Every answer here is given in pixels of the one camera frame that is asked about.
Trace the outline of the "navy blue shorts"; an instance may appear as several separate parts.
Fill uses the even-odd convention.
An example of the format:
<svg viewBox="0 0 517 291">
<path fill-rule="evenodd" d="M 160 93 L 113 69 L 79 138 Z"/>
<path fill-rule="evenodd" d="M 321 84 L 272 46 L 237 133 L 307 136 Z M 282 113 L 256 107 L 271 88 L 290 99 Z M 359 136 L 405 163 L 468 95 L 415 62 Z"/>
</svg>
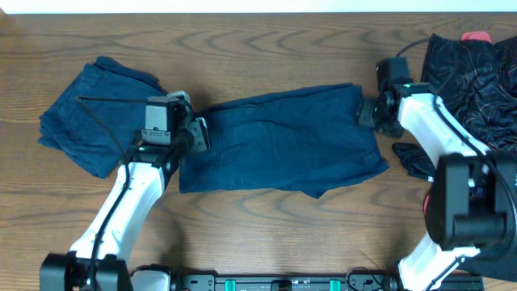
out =
<svg viewBox="0 0 517 291">
<path fill-rule="evenodd" d="M 199 112 L 211 147 L 186 156 L 179 191 L 303 192 L 313 198 L 388 170 L 371 129 L 355 114 L 360 86 L 312 86 L 238 99 Z"/>
</svg>

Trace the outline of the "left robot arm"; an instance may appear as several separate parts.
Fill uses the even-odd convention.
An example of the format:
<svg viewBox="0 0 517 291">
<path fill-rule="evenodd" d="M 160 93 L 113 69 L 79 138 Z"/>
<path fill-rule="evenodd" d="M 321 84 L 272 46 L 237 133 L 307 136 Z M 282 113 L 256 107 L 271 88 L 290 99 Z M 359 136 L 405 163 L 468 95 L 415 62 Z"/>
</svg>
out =
<svg viewBox="0 0 517 291">
<path fill-rule="evenodd" d="M 146 100 L 141 141 L 124 151 L 116 182 L 85 233 L 64 255 L 40 267 L 42 290 L 180 290 L 181 276 L 156 264 L 130 273 L 138 234 L 181 159 L 209 148 L 207 125 L 189 95 L 176 91 Z"/>
</svg>

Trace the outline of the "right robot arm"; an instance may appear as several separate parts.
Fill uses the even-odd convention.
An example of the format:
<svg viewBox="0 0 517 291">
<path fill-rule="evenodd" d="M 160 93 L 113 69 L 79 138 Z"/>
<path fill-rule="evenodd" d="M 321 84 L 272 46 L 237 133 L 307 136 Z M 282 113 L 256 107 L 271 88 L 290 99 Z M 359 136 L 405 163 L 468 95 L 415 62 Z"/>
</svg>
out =
<svg viewBox="0 0 517 291">
<path fill-rule="evenodd" d="M 437 290 L 466 260 L 495 261 L 516 250 L 516 161 L 493 152 L 452 116 L 405 57 L 376 65 L 379 95 L 362 102 L 358 125 L 399 138 L 411 133 L 435 167 L 423 202 L 427 232 L 397 263 L 389 290 Z"/>
</svg>

